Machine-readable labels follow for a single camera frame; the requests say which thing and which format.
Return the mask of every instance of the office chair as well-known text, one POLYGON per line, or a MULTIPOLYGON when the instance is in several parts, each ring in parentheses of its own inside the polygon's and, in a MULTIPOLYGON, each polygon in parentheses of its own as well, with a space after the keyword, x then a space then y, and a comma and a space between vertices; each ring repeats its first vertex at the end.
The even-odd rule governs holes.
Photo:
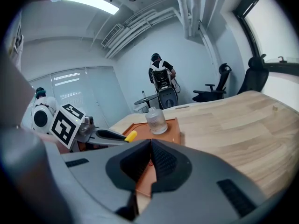
POLYGON ((219 67, 219 73, 221 74, 221 77, 216 90, 213 90, 213 87, 215 86, 214 84, 206 84, 206 86, 210 86, 211 91, 193 91, 194 93, 198 94, 198 96, 193 97, 193 100, 196 102, 207 102, 222 99, 223 94, 226 94, 225 88, 223 87, 231 71, 232 69, 227 65, 227 63, 222 64, 219 67))
POLYGON ((266 54, 262 54, 259 57, 252 57, 249 59, 249 69, 246 71, 243 84, 238 94, 241 94, 245 91, 261 92, 269 76, 268 69, 263 67, 263 64, 265 63, 263 58, 265 56, 266 54))

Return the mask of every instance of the small black table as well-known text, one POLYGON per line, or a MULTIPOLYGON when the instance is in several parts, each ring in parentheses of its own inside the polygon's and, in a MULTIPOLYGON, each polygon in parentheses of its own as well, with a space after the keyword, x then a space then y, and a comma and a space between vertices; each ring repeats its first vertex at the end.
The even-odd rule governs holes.
POLYGON ((148 104, 149 108, 150 108, 150 100, 152 100, 154 98, 157 98, 157 97, 158 97, 157 94, 151 95, 151 96, 147 96, 146 98, 143 98, 143 99, 140 99, 140 100, 136 101, 134 104, 135 105, 139 105, 139 104, 142 104, 142 103, 146 102, 148 104))

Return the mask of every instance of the brown tray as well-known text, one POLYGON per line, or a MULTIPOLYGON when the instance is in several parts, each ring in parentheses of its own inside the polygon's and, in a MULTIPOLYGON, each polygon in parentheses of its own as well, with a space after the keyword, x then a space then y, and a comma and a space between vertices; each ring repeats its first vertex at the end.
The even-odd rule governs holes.
MULTIPOLYGON (((134 141, 138 140, 145 140, 145 139, 158 139, 164 140, 168 142, 173 142, 177 144, 181 144, 181 132, 178 125, 178 119, 169 119, 166 121, 167 123, 167 131, 162 134, 152 134, 150 132, 150 127, 147 123, 140 123, 140 124, 132 124, 124 133, 123 135, 128 136, 128 134, 135 130, 137 131, 137 136, 134 141)), ((152 163, 149 161, 149 164, 145 168, 141 178, 139 179, 138 183, 136 184, 136 191, 142 193, 146 196, 151 196, 151 185, 157 181, 156 178, 156 170, 152 163)))

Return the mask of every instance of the light wood tabletop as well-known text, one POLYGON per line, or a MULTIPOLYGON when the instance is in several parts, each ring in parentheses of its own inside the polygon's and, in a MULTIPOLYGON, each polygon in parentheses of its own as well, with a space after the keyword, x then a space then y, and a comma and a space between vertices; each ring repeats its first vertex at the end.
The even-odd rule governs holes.
MULTIPOLYGON (((182 145, 222 158, 267 197, 286 188, 297 171, 299 114, 266 95, 248 91, 163 112, 166 119, 178 118, 182 145)), ((132 123, 142 122, 144 114, 130 114, 111 129, 123 133, 132 123)))

